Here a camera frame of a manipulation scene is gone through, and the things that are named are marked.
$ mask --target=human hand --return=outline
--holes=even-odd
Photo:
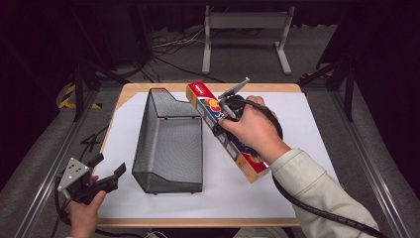
[[[92,180],[98,180],[98,176],[92,177]],[[89,205],[71,201],[68,204],[69,217],[71,220],[72,237],[92,237],[95,233],[96,223],[98,221],[98,209],[105,199],[106,192],[99,191]]]
[[[260,96],[249,96],[247,100],[265,106]],[[234,134],[240,142],[256,150],[269,165],[290,150],[278,136],[275,126],[252,105],[245,106],[238,122],[221,119],[219,125]]]

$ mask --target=logo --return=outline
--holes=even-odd
[[[194,88],[195,88],[195,90],[197,90],[197,92],[198,92],[200,95],[204,95],[204,91],[200,88],[200,86],[199,86],[199,85],[194,84]]]
[[[219,106],[219,102],[214,98],[207,98],[204,100],[204,104],[207,105],[212,112],[220,112],[222,109]]]

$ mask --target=cardboard box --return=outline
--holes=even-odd
[[[219,106],[218,99],[202,81],[189,83],[186,87],[186,97],[210,129],[216,125],[219,119],[226,117]],[[231,141],[226,133],[223,133],[217,139],[249,182],[254,182],[268,173],[268,165],[257,162],[249,153],[248,148],[236,137]]]

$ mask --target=white paper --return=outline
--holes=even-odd
[[[184,92],[172,93],[187,101]],[[299,147],[336,178],[330,158],[303,93],[240,92],[260,95],[275,112],[284,141]],[[103,149],[104,161],[95,173],[100,178],[113,174],[122,163],[127,171],[119,187],[107,194],[99,210],[101,218],[294,218],[291,204],[278,192],[267,174],[249,183],[220,142],[203,122],[203,191],[146,194],[132,172],[143,112],[148,93],[139,92],[114,114]]]

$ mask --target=wire mesh bin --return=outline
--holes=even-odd
[[[145,193],[202,191],[201,117],[165,88],[149,91],[132,174]]]

